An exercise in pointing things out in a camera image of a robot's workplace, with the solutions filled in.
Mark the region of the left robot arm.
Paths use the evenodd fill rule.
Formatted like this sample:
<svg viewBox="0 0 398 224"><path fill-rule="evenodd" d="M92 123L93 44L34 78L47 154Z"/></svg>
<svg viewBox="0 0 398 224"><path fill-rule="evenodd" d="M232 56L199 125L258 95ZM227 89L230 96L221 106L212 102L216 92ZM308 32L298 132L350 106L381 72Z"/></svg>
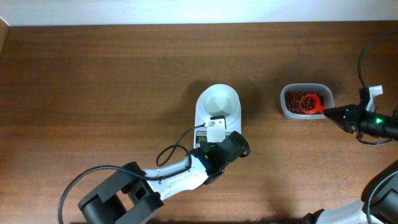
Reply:
<svg viewBox="0 0 398 224"><path fill-rule="evenodd" d="M202 143L167 167L141 169L130 162L81 199L78 208L87 223L146 223L165 199L214 182L227 165L250 152L245 138L234 131L221 143Z"/></svg>

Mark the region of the orange measuring scoop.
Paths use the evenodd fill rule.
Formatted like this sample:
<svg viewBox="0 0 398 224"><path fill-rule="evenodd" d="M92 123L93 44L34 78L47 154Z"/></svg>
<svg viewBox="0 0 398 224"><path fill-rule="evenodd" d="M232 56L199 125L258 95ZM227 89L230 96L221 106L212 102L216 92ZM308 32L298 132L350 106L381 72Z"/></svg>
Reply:
<svg viewBox="0 0 398 224"><path fill-rule="evenodd" d="M304 114L323 114L325 110L320 98L316 94L303 96L299 101L298 107Z"/></svg>

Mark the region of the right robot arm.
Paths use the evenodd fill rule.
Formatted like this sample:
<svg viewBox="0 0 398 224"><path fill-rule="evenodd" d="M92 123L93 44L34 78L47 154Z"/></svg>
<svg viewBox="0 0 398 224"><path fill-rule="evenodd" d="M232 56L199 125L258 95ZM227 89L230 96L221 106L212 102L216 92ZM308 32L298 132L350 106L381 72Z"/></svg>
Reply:
<svg viewBox="0 0 398 224"><path fill-rule="evenodd" d="M346 105L324 111L324 115L347 133L367 145L397 141L397 110L383 115L360 105ZM397 161L387 166L365 186L361 198L334 210L306 214L300 223L397 223Z"/></svg>

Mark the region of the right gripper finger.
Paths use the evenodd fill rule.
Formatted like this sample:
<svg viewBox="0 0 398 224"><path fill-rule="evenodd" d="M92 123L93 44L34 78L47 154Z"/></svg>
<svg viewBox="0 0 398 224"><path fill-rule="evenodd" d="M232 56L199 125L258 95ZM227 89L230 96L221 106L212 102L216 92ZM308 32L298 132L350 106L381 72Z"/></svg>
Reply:
<svg viewBox="0 0 398 224"><path fill-rule="evenodd" d="M339 106L325 109L323 115L330 120L341 120L353 109L353 105Z"/></svg>
<svg viewBox="0 0 398 224"><path fill-rule="evenodd" d="M345 116L327 116L327 118L334 122L339 128L341 128L346 133L352 133L353 128L351 121Z"/></svg>

